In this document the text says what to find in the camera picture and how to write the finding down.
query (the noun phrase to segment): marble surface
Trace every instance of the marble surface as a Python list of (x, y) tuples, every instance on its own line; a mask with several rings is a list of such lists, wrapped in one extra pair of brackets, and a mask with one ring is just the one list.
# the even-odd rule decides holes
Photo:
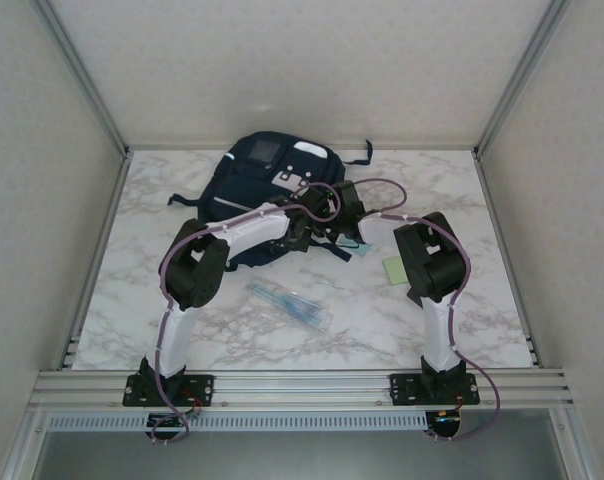
[[(120, 201), (74, 369), (133, 370), (155, 342), (165, 307), (157, 268), (194, 208), (166, 205), (172, 192), (197, 197), (220, 151), (136, 152)], [(344, 160), (362, 152), (338, 152)], [(388, 177), (409, 192), (399, 213), (443, 212), (468, 250), (473, 274), (461, 297), (459, 345), (485, 367), (529, 367), (531, 357), (479, 180), (469, 152), (376, 151), (347, 178)], [(385, 184), (358, 186), (368, 208), (397, 202)], [(414, 368), (424, 349), (422, 311), (392, 287), (382, 260), (397, 250), (373, 247), (345, 263), (323, 249), (289, 253), (265, 267), (224, 276), (217, 297), (198, 313), (190, 369)], [(326, 307), (325, 329), (311, 330), (252, 296), (254, 277), (277, 282)]]

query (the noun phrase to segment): vent grille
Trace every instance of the vent grille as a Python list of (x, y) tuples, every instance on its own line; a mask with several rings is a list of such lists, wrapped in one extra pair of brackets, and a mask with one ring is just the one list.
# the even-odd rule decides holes
[[(148, 431), (149, 414), (58, 413), (53, 414), (50, 432), (137, 432)], [(190, 426), (202, 432), (319, 432), (425, 430), (421, 411), (402, 412), (247, 412), (203, 413)], [(160, 427), (159, 431), (180, 428)]]

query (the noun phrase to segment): clear plastic package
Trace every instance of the clear plastic package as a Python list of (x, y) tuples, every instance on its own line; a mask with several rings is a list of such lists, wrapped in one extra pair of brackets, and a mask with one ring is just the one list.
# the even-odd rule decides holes
[(328, 309), (322, 305), (307, 300), (297, 292), (287, 290), (275, 282), (254, 278), (247, 285), (247, 289), (275, 307), (284, 318), (295, 320), (297, 324), (313, 329), (324, 329), (332, 318)]

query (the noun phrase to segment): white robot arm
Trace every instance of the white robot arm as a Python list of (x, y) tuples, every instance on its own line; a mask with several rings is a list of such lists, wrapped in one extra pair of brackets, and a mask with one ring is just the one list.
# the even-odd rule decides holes
[[(333, 185), (332, 192), (327, 195), (308, 188), (295, 202), (282, 197), (226, 222), (203, 224), (192, 219), (182, 226), (160, 268), (173, 306), (161, 322), (155, 350), (129, 377), (124, 405), (142, 406), (135, 403), (140, 398), (144, 406), (164, 405), (167, 398), (177, 404), (175, 395), (184, 383), (197, 309), (215, 296), (227, 262), (235, 255), (264, 242), (306, 251), (311, 235), (335, 243), (339, 234), (360, 244), (397, 246), (411, 285), (408, 297), (424, 311), (422, 373), (419, 379), (404, 379), (405, 390), (392, 389), (394, 404), (460, 404), (459, 392), (473, 390), (475, 379), (466, 373), (466, 363), (452, 345), (458, 325), (451, 315), (451, 302), (466, 278), (467, 263), (444, 215), (434, 212), (414, 218), (366, 212), (349, 181)], [(336, 212), (331, 221), (318, 224), (318, 215), (329, 211)], [(391, 380), (394, 384), (404, 381)], [(476, 393), (464, 400), (479, 403)]]

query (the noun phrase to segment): aluminum frame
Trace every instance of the aluminum frame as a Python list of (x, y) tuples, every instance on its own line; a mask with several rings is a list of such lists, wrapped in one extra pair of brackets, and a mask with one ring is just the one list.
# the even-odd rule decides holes
[[(90, 301), (99, 267), (106, 249), (108, 236), (113, 225), (117, 205), (126, 180), (130, 163), (128, 148), (111, 117), (99, 92), (95, 88), (86, 68), (73, 47), (54, 8), (49, 0), (30, 0), (36, 12), (61, 51), (72, 75), (107, 132), (111, 142), (123, 157), (124, 163), (109, 202), (99, 241), (96, 246), (87, 281), (76, 309), (73, 329), (69, 339), (79, 334), (86, 309)], [(533, 71), (544, 47), (547, 45), (570, 0), (552, 0), (540, 20), (536, 31), (523, 53), (509, 80), (498, 105), (494, 109), (487, 126), (475, 148), (477, 159), (484, 156), (504, 124), (519, 93)], [(504, 238), (493, 205), (486, 178), (481, 165), (478, 174), (482, 184), (489, 213), (494, 222), (507, 274), (521, 318), (525, 321), (526, 333), (531, 334), (526, 309), (512, 270), (512, 264), (504, 245)], [(543, 352), (535, 352), (540, 361)], [(216, 375), (214, 405), (208, 409), (220, 412), (259, 411), (397, 411), (397, 409), (423, 409), (424, 407), (393, 407), (389, 396), (387, 376), (401, 370), (362, 371), (220, 371), (206, 372)], [(406, 370), (417, 373), (417, 370)], [(503, 408), (548, 408), (558, 437), (562, 456), (570, 478), (596, 478), (595, 467), (580, 434), (579, 423), (561, 369), (501, 369), (490, 370), (503, 399)], [(60, 411), (108, 411), (110, 413), (137, 411), (164, 411), (166, 409), (131, 409), (121, 404), (126, 377), (133, 372), (85, 372), (60, 371), (42, 372), (27, 407), (16, 443), (2, 475), (3, 479), (32, 478), (37, 459), (46, 434), (51, 415)], [(490, 410), (495, 407), (486, 380), (477, 372), (478, 386), (482, 397), (478, 406), (466, 409)]]
[(124, 191), (124, 185), (126, 184), (126, 178), (133, 160), (133, 155), (133, 151), (127, 151), (125, 157), (122, 159), (122, 163), (120, 164), (115, 183), (113, 184), (113, 190), (111, 192), (111, 196), (109, 197), (106, 214), (104, 215), (104, 220), (100, 226), (98, 241), (95, 245), (95, 249), (93, 250), (91, 263), (89, 264), (89, 269), (84, 279), (84, 284), (82, 285), (78, 303), (73, 314), (69, 334), (66, 342), (64, 343), (64, 348), (58, 357), (58, 369), (65, 367), (72, 340), (75, 337), (79, 338), (86, 314), (89, 311), (91, 297), (93, 296), (95, 284), (98, 280), (100, 267), (102, 266), (102, 259), (104, 258), (104, 253), (106, 252), (106, 247), (109, 242), (109, 236), (111, 235), (111, 229), (115, 223), (115, 215), (117, 214), (120, 198), (122, 197), (122, 192)]
[[(493, 392), (476, 371), (479, 405), (466, 409), (492, 410)], [(193, 371), (216, 377), (208, 411), (366, 411), (437, 410), (450, 405), (395, 407), (389, 375), (414, 370), (321, 371)], [(500, 390), (502, 408), (571, 408), (573, 400), (561, 369), (508, 368), (489, 370)], [(124, 407), (122, 398), (129, 371), (60, 371), (38, 376), (28, 412), (168, 411), (164, 408)]]
[(109, 113), (109, 109), (104, 104), (102, 97), (100, 97), (100, 93), (95, 87), (93, 80), (91, 80), (91, 76), (82, 63), (77, 50), (73, 46), (69, 34), (64, 29), (60, 18), (55, 12), (55, 8), (53, 8), (53, 5), (51, 5), (49, 0), (30, 0), (30, 2), (31, 5), (33, 5), (33, 9), (44, 23), (53, 43), (62, 54), (72, 76), (80, 87), (80, 91), (87, 99), (89, 107), (93, 110), (93, 113), (109, 137), (109, 140), (117, 151), (120, 152), (120, 155), (125, 157), (127, 154), (127, 146), (120, 134), (120, 130)]
[(518, 61), (509, 82), (500, 96), (498, 104), (489, 117), (489, 121), (484, 127), (484, 131), (478, 140), (475, 148), (478, 159), (484, 160), (484, 154), (495, 141), (502, 125), (506, 121), (511, 109), (515, 105), (524, 85), (531, 76), (533, 69), (542, 56), (544, 49), (553, 36), (560, 20), (564, 16), (566, 9), (571, 4), (571, 0), (551, 0), (546, 11), (542, 15), (529, 44), (524, 49), (524, 53)]

